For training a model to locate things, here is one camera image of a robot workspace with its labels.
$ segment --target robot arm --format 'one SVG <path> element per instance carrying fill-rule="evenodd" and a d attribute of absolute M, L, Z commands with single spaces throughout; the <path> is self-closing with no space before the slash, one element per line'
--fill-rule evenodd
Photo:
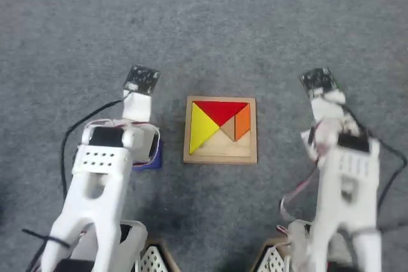
<path fill-rule="evenodd" d="M 354 118 L 343 112 L 344 94 L 327 69 L 315 69 L 301 80 L 316 121 L 302 133 L 302 140 L 320 175 L 310 233 L 299 223 L 289 226 L 294 270 L 327 271 L 329 242 L 343 229 L 353 237 L 358 268 L 380 272 L 381 235 L 375 231 L 379 142 L 360 131 Z"/>
<path fill-rule="evenodd" d="M 149 95 L 158 76 L 151 69 L 132 68 L 125 83 L 123 118 L 85 126 L 71 185 L 50 232 L 71 247 L 48 241 L 41 271 L 130 271 L 133 264 L 140 270 L 146 227 L 120 220 L 132 165 L 149 158 L 141 152 L 150 151 L 152 135 L 159 139 L 157 128 L 146 123 L 150 120 Z"/>

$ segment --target wire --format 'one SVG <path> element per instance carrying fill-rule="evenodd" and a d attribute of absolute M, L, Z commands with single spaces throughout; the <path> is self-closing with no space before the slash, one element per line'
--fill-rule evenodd
<path fill-rule="evenodd" d="M 404 170 L 404 168 L 407 166 L 407 157 L 401 151 L 391 147 L 390 145 L 385 143 L 383 140 L 378 139 L 378 141 L 385 149 L 387 149 L 388 152 L 393 153 L 395 156 L 399 157 L 402 161 L 401 166 L 397 168 L 397 170 L 395 170 L 394 173 L 391 175 L 391 178 L 388 180 L 387 184 L 385 185 L 378 199 L 377 214 L 379 215 L 380 210 L 384 204 L 385 197 L 387 196 L 387 193 L 390 190 L 393 182 L 395 181 L 397 176 L 401 174 L 402 170 Z"/>
<path fill-rule="evenodd" d="M 304 179 L 303 181 L 299 182 L 294 190 L 292 190 L 291 192 L 288 192 L 287 194 L 284 194 L 282 199 L 280 199 L 279 210 L 284 220 L 289 221 L 289 222 L 296 220 L 296 217 L 289 214 L 288 211 L 285 209 L 285 203 L 289 203 L 290 201 L 292 201 L 297 195 L 299 195 L 299 193 L 301 193 L 308 186 L 314 174 L 317 172 L 317 169 L 318 169 L 317 162 L 318 160 L 316 161 L 316 165 L 313 167 L 308 177 Z"/>
<path fill-rule="evenodd" d="M 44 235 L 40 235 L 36 232 L 30 231 L 29 229 L 22 229 L 21 230 L 23 233 L 26 233 L 28 235 L 34 236 L 36 238 L 39 238 L 43 241 L 43 243 L 41 244 L 41 246 L 39 247 L 39 249 L 37 250 L 37 252 L 35 253 L 35 255 L 33 256 L 33 259 L 31 259 L 27 269 L 25 270 L 25 272 L 31 272 L 36 263 L 38 262 L 38 260 L 41 257 L 41 254 L 44 252 L 45 246 L 47 245 L 48 241 L 54 241 L 56 243 L 59 243 L 60 245 L 62 245 L 64 248 L 70 248 L 71 246 L 66 243 L 65 241 L 59 239 L 59 238 L 55 238 L 55 237 L 51 237 L 51 236 L 44 236 Z"/>
<path fill-rule="evenodd" d="M 61 142 L 61 147 L 59 150 L 59 163 L 60 163 L 60 170 L 61 170 L 61 184 L 62 184 L 62 196 L 64 198 L 64 201 L 66 199 L 66 195 L 68 193 L 68 186 L 67 186 L 67 182 L 66 182 L 66 175 L 65 175 L 65 146 L 66 143 L 68 141 L 68 137 L 70 136 L 70 134 L 81 124 L 83 124 L 85 121 L 89 120 L 90 118 L 92 118 L 93 116 L 95 116 L 96 114 L 100 113 L 101 111 L 110 108 L 118 103 L 123 102 L 123 100 L 125 100 L 125 98 L 127 98 L 126 95 L 125 97 L 123 97 L 122 99 L 119 100 L 115 100 L 109 103 L 106 103 L 105 105 L 101 106 L 100 108 L 97 108 L 96 110 L 94 110 L 93 112 L 89 113 L 88 115 L 86 115 L 84 118 L 80 119 L 78 122 L 75 122 L 72 126 L 70 126 L 68 128 L 68 130 L 65 132 L 64 137 L 62 139 Z"/>

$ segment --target carpet floor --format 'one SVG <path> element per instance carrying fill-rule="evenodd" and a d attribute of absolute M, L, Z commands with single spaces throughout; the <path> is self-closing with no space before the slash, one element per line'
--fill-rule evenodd
<path fill-rule="evenodd" d="M 0 270 L 23 271 L 40 241 L 21 228 L 46 234 L 61 211 L 65 130 L 120 97 L 141 64 L 162 72 L 152 122 L 163 168 L 132 174 L 124 218 L 162 238 L 183 272 L 248 271 L 284 224 L 282 193 L 312 166 L 301 73 L 331 68 L 361 121 L 408 152 L 407 17 L 408 0 L 0 0 Z M 184 164 L 188 95 L 255 97 L 258 164 Z M 398 163 L 381 154 L 380 188 Z M 398 178 L 379 223 L 404 216 L 407 184 Z M 316 190 L 291 211 L 311 220 Z M 382 252 L 384 271 L 404 271 L 408 229 Z"/>

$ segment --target wooden puzzle piece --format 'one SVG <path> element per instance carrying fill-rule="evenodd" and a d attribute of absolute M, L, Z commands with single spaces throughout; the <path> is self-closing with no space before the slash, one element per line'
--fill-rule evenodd
<path fill-rule="evenodd" d="M 208 140 L 217 130 L 219 130 L 219 126 L 193 103 L 191 110 L 190 154 L 204 141 Z"/>
<path fill-rule="evenodd" d="M 251 128 L 251 109 L 249 104 L 235 115 L 235 140 L 238 141 Z"/>
<path fill-rule="evenodd" d="M 208 156 L 250 156 L 251 133 L 248 131 L 240 140 L 232 141 L 222 130 L 218 130 L 213 136 L 197 148 L 193 155 Z"/>
<path fill-rule="evenodd" d="M 232 141 L 235 141 L 235 117 L 231 117 L 224 125 L 222 125 L 221 130 L 227 134 Z"/>
<path fill-rule="evenodd" d="M 242 110 L 245 102 L 194 101 L 219 127 Z"/>

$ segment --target black cable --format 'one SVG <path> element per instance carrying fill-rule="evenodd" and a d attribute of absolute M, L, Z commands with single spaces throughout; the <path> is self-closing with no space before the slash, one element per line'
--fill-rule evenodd
<path fill-rule="evenodd" d="M 22 229 L 22 232 L 26 233 L 28 235 L 34 236 L 36 238 L 39 238 L 39 239 L 41 239 L 43 241 L 43 243 L 41 244 L 41 246 L 39 247 L 39 249 L 37 250 L 37 252 L 33 256 L 33 259 L 31 259 L 31 261 L 30 261 L 27 269 L 25 270 L 25 272 L 31 272 L 34 269 L 36 263 L 38 262 L 38 260 L 41 257 L 41 254 L 44 252 L 45 246 L 47 245 L 48 241 L 54 241 L 56 243 L 59 243 L 64 248 L 70 248 L 71 247 L 68 243 L 66 243 L 65 241 L 63 241 L 63 240 L 61 240 L 59 238 L 40 235 L 40 234 L 37 234 L 36 232 L 30 231 L 29 229 Z"/>
<path fill-rule="evenodd" d="M 384 204 L 385 197 L 387 196 L 387 193 L 390 190 L 391 185 L 393 184 L 397 176 L 402 172 L 402 170 L 404 170 L 404 168 L 407 166 L 407 157 L 401 151 L 391 147 L 383 140 L 378 139 L 378 141 L 388 152 L 393 153 L 395 156 L 399 157 L 402 161 L 401 166 L 397 170 L 395 170 L 394 173 L 391 175 L 391 178 L 388 180 L 378 199 L 377 214 L 379 215 L 380 210 Z"/>
<path fill-rule="evenodd" d="M 83 119 L 79 120 L 78 122 L 75 122 L 71 127 L 68 128 L 68 130 L 65 132 L 64 138 L 62 139 L 61 142 L 61 147 L 59 150 L 60 153 L 60 158 L 59 158 L 59 163 L 60 163 L 60 169 L 61 169 L 61 184 L 62 184 L 62 195 L 64 197 L 64 201 L 66 198 L 66 194 L 68 192 L 68 186 L 66 183 L 66 176 L 65 176 L 65 146 L 66 146 L 66 142 L 68 140 L 68 137 L 70 136 L 70 134 L 81 124 L 83 124 L 85 121 L 89 120 L 91 117 L 95 116 L 96 114 L 100 113 L 101 111 L 110 108 L 112 106 L 114 106 L 115 104 L 118 104 L 120 102 L 122 102 L 126 97 L 123 97 L 122 99 L 119 100 L 115 100 L 109 103 L 106 103 L 105 105 L 101 106 L 100 108 L 94 110 L 92 113 L 86 115 Z"/>
<path fill-rule="evenodd" d="M 39 239 L 41 239 L 43 241 L 54 241 L 54 242 L 59 243 L 60 245 L 62 245 L 64 248 L 70 248 L 71 247 L 68 243 L 66 243 L 65 241 L 63 241 L 63 240 L 61 240 L 59 238 L 55 238 L 55 237 L 52 237 L 52 236 L 40 235 L 40 234 L 38 234 L 36 232 L 30 231 L 29 229 L 22 229 L 21 231 L 23 233 L 28 234 L 28 235 L 39 238 Z"/>

